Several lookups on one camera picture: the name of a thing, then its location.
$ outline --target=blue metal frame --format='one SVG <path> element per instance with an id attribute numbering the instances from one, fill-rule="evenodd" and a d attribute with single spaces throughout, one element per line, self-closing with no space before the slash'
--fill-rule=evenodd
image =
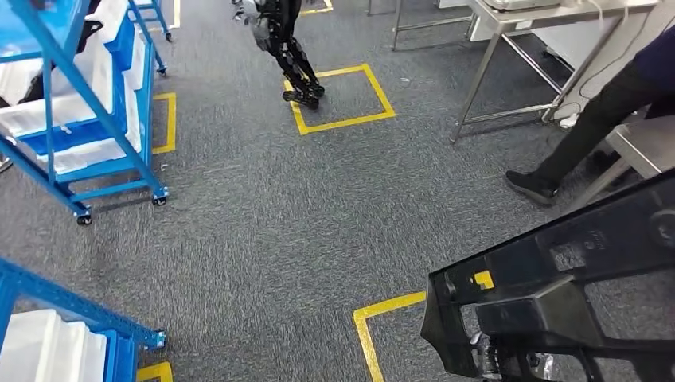
<path id="1" fill-rule="evenodd" d="M 0 53 L 5 46 L 17 45 L 16 40 L 22 41 L 24 51 L 10 55 L 0 54 L 0 63 L 39 58 L 41 44 L 30 29 L 21 23 L 21 19 L 7 9 L 10 3 L 11 0 L 0 0 Z M 59 46 L 69 56 L 75 54 L 77 49 L 88 8 L 89 0 L 59 0 L 47 10 L 37 11 L 41 22 L 52 35 L 57 36 Z"/>
<path id="2" fill-rule="evenodd" d="M 150 32 L 148 32 L 147 30 L 146 23 L 141 19 L 141 12 L 139 11 L 139 8 L 136 6 L 134 0 L 129 0 L 129 8 L 131 9 L 131 12 L 134 13 L 134 17 L 136 17 L 136 20 L 141 20 L 141 22 L 139 22 L 139 26 L 143 31 L 143 36 L 145 36 L 146 41 L 148 41 L 148 44 L 151 44 L 152 37 L 150 36 Z M 154 57 L 155 60 L 157 60 L 158 66 L 157 71 L 160 73 L 164 73 L 164 71 L 166 70 L 166 65 L 164 64 L 164 60 L 162 60 L 162 58 L 159 56 L 159 52 L 157 51 L 157 49 L 154 50 Z"/>
<path id="3" fill-rule="evenodd" d="M 18 297 L 27 297 L 53 308 L 67 322 L 83 321 L 94 332 L 114 330 L 148 349 L 161 348 L 166 341 L 164 332 L 140 325 L 0 258 L 0 350 Z"/>
<path id="4" fill-rule="evenodd" d="M 151 1 L 152 1 L 151 4 L 145 4 L 138 7 L 140 10 L 154 10 L 157 16 L 155 18 L 142 18 L 140 14 L 134 13 L 134 17 L 136 18 L 134 22 L 137 22 L 138 20 L 143 20 L 144 22 L 159 21 L 159 24 L 162 26 L 162 31 L 164 32 L 164 35 L 170 35 L 171 32 L 169 31 L 169 27 L 166 26 L 166 20 L 164 19 L 164 14 L 162 13 L 161 0 L 151 0 Z"/>
<path id="5" fill-rule="evenodd" d="M 88 0 L 68 0 L 70 2 L 81 2 L 81 6 L 87 7 Z M 41 21 L 41 11 L 35 10 L 26 0 L 0 0 L 0 2 L 9 2 L 12 11 L 25 24 L 27 29 L 32 33 L 33 38 L 37 40 L 41 46 L 41 54 L 43 57 L 43 72 L 50 72 L 52 61 L 59 67 L 59 69 L 70 80 L 72 86 L 80 93 L 84 101 L 95 112 L 103 128 L 108 134 L 115 139 L 118 145 L 125 152 L 126 157 L 117 160 L 105 161 L 88 166 L 82 170 L 73 171 L 66 174 L 56 174 L 54 171 L 54 154 L 53 154 L 53 130 L 52 126 L 52 100 L 51 100 L 51 78 L 50 76 L 43 76 L 43 85 L 45 89 L 45 120 L 46 120 L 46 141 L 48 148 L 48 162 L 46 172 L 33 161 L 28 159 L 24 153 L 21 152 L 14 144 L 0 137 L 0 152 L 3 152 L 14 163 L 21 167 L 26 173 L 35 178 L 38 183 L 43 185 L 52 195 L 54 195 L 64 205 L 69 207 L 76 216 L 89 216 L 90 212 L 81 201 L 93 197 L 102 197 L 112 193 L 118 193 L 129 189 L 137 189 L 141 187 L 150 187 L 153 193 L 153 198 L 158 199 L 168 195 L 166 187 L 154 176 L 150 169 L 151 157 L 151 141 L 147 139 L 151 133 L 150 121 L 150 103 L 152 102 L 152 85 L 154 79 L 154 66 L 152 65 L 153 56 L 157 61 L 158 71 L 164 73 L 166 65 L 159 53 L 154 48 L 154 42 L 150 37 L 150 33 L 144 22 L 139 22 L 139 26 L 146 38 L 146 60 L 145 60 L 145 82 L 143 88 L 136 92 L 137 102 L 139 103 L 139 116 L 141 118 L 141 135 L 142 135 L 142 149 L 141 153 L 136 153 L 133 146 L 127 141 L 126 137 L 115 127 L 115 122 L 107 113 L 105 107 L 100 103 L 93 90 L 90 89 L 85 79 L 82 77 L 80 71 L 73 64 L 72 54 L 64 51 L 49 28 Z M 140 16 L 139 9 L 133 0 L 128 0 L 129 7 L 132 12 L 138 17 Z M 77 30 L 75 33 L 71 31 L 71 35 L 76 35 L 79 40 L 79 35 L 84 22 L 84 15 L 78 14 L 78 18 L 72 21 L 72 28 Z M 140 110 L 148 111 L 141 115 Z M 142 179 L 139 181 L 130 181 L 120 185 L 113 185 L 102 189 L 88 191 L 86 193 L 75 194 L 69 189 L 69 184 L 74 181 L 81 181 L 93 177 L 100 177 L 110 175 L 127 170 L 137 170 L 140 172 Z"/>

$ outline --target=white storage bin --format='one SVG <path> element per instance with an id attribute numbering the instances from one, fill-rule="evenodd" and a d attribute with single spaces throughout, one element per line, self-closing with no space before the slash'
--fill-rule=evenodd
<path id="1" fill-rule="evenodd" d="M 34 382 L 50 372 L 60 318 L 55 310 L 12 314 L 0 353 L 0 380 Z"/>
<path id="2" fill-rule="evenodd" d="M 71 322 L 76 326 L 78 341 L 72 360 L 72 373 L 64 382 L 97 382 L 103 380 L 105 369 L 106 337 L 89 332 L 83 322 Z"/>
<path id="3" fill-rule="evenodd" d="M 129 2 L 127 0 L 101 0 L 93 14 L 87 15 L 86 20 L 100 21 L 103 28 L 97 33 L 103 43 L 113 41 L 117 37 L 117 31 L 122 25 L 122 20 L 127 14 Z"/>
<path id="4" fill-rule="evenodd" d="M 66 323 L 52 309 L 12 314 L 0 353 L 0 380 L 99 382 L 106 338 L 83 322 Z"/>
<path id="5" fill-rule="evenodd" d="M 145 65 L 146 44 L 143 42 L 140 33 L 134 33 L 134 53 L 131 57 L 131 69 L 123 72 L 125 80 L 129 80 L 129 85 L 134 90 L 143 87 Z"/>
<path id="6" fill-rule="evenodd" d="M 41 71 L 41 58 L 0 64 L 0 97 L 8 104 L 16 105 L 25 97 L 32 79 Z"/>
<path id="7" fill-rule="evenodd" d="M 75 56 L 75 64 L 107 112 L 112 112 L 112 58 L 97 34 L 89 37 L 87 47 Z M 96 117 L 59 68 L 52 72 L 52 115 L 53 126 Z M 44 131 L 45 101 L 39 99 L 0 109 L 0 126 L 14 137 Z"/>
<path id="8" fill-rule="evenodd" d="M 80 369 L 76 367 L 77 357 L 82 353 L 87 326 L 83 322 L 65 323 L 59 318 L 56 344 L 50 357 L 51 370 L 43 382 L 78 381 Z"/>
<path id="9" fill-rule="evenodd" d="M 138 153 L 141 150 L 141 131 L 139 126 L 139 105 L 136 93 L 128 81 L 124 80 L 124 102 L 127 111 L 127 140 Z M 91 142 L 54 153 L 54 170 L 58 174 L 81 170 L 96 163 L 111 159 L 124 158 L 126 154 L 113 138 Z M 37 156 L 46 163 L 47 155 Z"/>

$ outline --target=yellow tape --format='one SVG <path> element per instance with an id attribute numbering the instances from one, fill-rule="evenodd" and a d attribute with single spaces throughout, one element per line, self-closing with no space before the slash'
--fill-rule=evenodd
<path id="1" fill-rule="evenodd" d="M 333 3 L 330 0 L 323 0 L 323 3 L 326 4 L 325 8 L 321 8 L 320 10 L 304 10 L 300 12 L 300 16 L 304 16 L 306 14 L 322 14 L 333 10 Z"/>
<path id="2" fill-rule="evenodd" d="M 166 100 L 166 142 L 164 146 L 152 149 L 152 154 L 164 154 L 176 150 L 176 93 L 162 93 L 153 97 L 155 101 Z"/>
<path id="3" fill-rule="evenodd" d="M 153 364 L 146 368 L 140 368 L 136 372 L 136 382 L 146 382 L 158 378 L 159 382 L 174 382 L 174 374 L 171 372 L 171 364 L 169 362 Z"/>
<path id="4" fill-rule="evenodd" d="M 369 81 L 370 85 L 373 87 L 373 90 L 375 91 L 375 94 L 377 94 L 377 98 L 380 100 L 380 103 L 382 104 L 382 107 L 384 108 L 384 112 L 381 112 L 379 114 L 374 114 L 374 115 L 365 115 L 365 116 L 362 116 L 362 117 L 344 119 L 342 121 L 336 121 L 336 122 L 331 122 L 331 123 L 323 123 L 323 124 L 317 125 L 317 126 L 307 126 L 305 124 L 305 119 L 302 117 L 302 112 L 300 111 L 300 106 L 296 102 L 291 102 L 291 110 L 293 111 L 293 116 L 295 117 L 295 124 L 298 125 L 298 131 L 300 132 L 300 135 L 315 133 L 317 131 L 334 129 L 334 128 L 337 128 L 337 127 L 357 125 L 359 123 L 372 122 L 372 121 L 377 121 L 377 120 L 380 120 L 380 119 L 386 119 L 386 118 L 391 118 L 391 117 L 396 116 L 396 113 L 394 112 L 394 109 L 393 109 L 392 105 L 389 103 L 389 100 L 387 99 L 387 96 L 384 94 L 384 90 L 382 90 L 382 87 L 377 82 L 377 78 L 375 78 L 375 75 L 373 74 L 373 70 L 370 68 L 370 66 L 368 66 L 368 64 L 361 64 L 361 65 L 352 66 L 352 67 L 349 67 L 349 68 L 330 70 L 328 72 L 320 72 L 320 73 L 316 74 L 316 77 L 317 78 L 323 78 L 323 77 L 337 76 L 337 75 L 340 75 L 340 74 L 349 74 L 349 73 L 355 73 L 355 72 L 363 72 L 365 74 L 366 78 L 368 78 L 368 81 Z M 287 80 L 284 81 L 283 86 L 286 90 L 293 90 L 293 88 L 291 86 L 291 83 L 288 82 Z"/>
<path id="5" fill-rule="evenodd" d="M 476 280 L 476 283 L 480 285 L 483 290 L 494 288 L 490 271 L 478 272 L 474 275 L 474 280 Z"/>
<path id="6" fill-rule="evenodd" d="M 354 323 L 357 326 L 357 332 L 359 340 L 361 341 L 361 347 L 363 348 L 365 363 L 368 365 L 368 370 L 370 371 L 371 378 L 373 378 L 373 382 L 384 382 L 384 377 L 382 376 L 380 365 L 377 362 L 375 345 L 373 345 L 373 339 L 370 337 L 368 324 L 365 321 L 366 318 L 371 318 L 373 316 L 377 316 L 378 314 L 391 312 L 392 310 L 422 302 L 426 297 L 427 292 L 417 292 L 392 298 L 387 301 L 378 302 L 377 304 L 366 306 L 365 308 L 360 308 L 354 311 Z"/>

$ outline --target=black robot leg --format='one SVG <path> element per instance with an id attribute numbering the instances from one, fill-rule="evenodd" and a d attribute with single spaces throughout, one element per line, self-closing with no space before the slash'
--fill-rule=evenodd
<path id="1" fill-rule="evenodd" d="M 293 61 L 293 56 L 286 49 L 283 49 L 281 45 L 273 47 L 270 53 L 276 58 L 279 67 L 283 70 L 283 75 L 293 87 L 292 91 L 283 93 L 283 99 L 287 102 L 294 101 L 300 103 L 311 110 L 318 109 L 318 98 L 314 96 L 308 83 L 302 78 L 302 72 Z"/>
<path id="2" fill-rule="evenodd" d="M 302 50 L 302 45 L 298 42 L 295 37 L 291 36 L 291 39 L 287 43 L 288 51 L 293 56 L 293 61 L 298 64 L 300 70 L 305 74 L 307 78 L 307 83 L 310 86 L 310 89 L 317 98 L 323 97 L 323 94 L 326 92 L 323 86 L 318 82 L 316 74 L 312 69 L 312 65 L 307 60 L 307 54 Z"/>

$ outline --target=blue rolling cart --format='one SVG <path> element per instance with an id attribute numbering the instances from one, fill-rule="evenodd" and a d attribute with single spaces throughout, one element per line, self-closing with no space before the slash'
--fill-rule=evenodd
<path id="1" fill-rule="evenodd" d="M 164 38 L 168 41 L 172 41 L 171 37 L 171 31 L 169 30 L 169 27 L 166 25 L 166 20 L 164 19 L 164 14 L 162 13 L 162 0 L 145 0 L 143 4 L 138 4 L 138 8 L 140 10 L 153 10 L 155 13 L 154 18 L 143 18 L 144 22 L 159 22 L 159 25 L 162 26 L 162 32 L 164 33 Z"/>
<path id="2" fill-rule="evenodd" d="M 38 10 L 27 0 L 0 0 L 0 62 L 26 60 L 41 57 L 43 72 L 49 73 L 54 63 L 68 78 L 72 86 L 94 111 L 104 130 L 112 137 L 125 153 L 125 157 L 96 163 L 81 170 L 56 173 L 54 170 L 54 133 L 52 129 L 51 76 L 43 76 L 45 90 L 45 120 L 47 169 L 43 170 L 29 159 L 13 142 L 0 135 L 0 152 L 17 166 L 44 186 L 58 201 L 70 208 L 80 225 L 89 225 L 92 216 L 89 207 L 83 201 L 103 197 L 129 189 L 149 188 L 155 205 L 164 205 L 167 188 L 155 177 L 150 169 L 152 158 L 151 139 L 151 102 L 155 64 L 156 71 L 164 76 L 166 66 L 159 56 L 145 23 L 141 19 L 139 8 L 133 0 L 128 0 L 143 35 L 146 38 L 144 82 L 142 88 L 135 91 L 139 110 L 141 150 L 137 153 L 127 141 L 124 133 L 115 125 L 115 120 L 96 98 L 80 71 L 73 63 L 84 17 L 88 11 L 89 0 L 52 0 L 46 10 Z M 115 173 L 135 170 L 141 178 L 137 181 L 75 193 L 70 185 Z"/>
<path id="3" fill-rule="evenodd" d="M 166 334 L 82 298 L 0 258 L 0 352 L 18 297 L 56 310 L 64 321 L 82 321 L 90 331 L 106 336 L 104 382 L 135 382 L 140 349 L 163 348 Z"/>

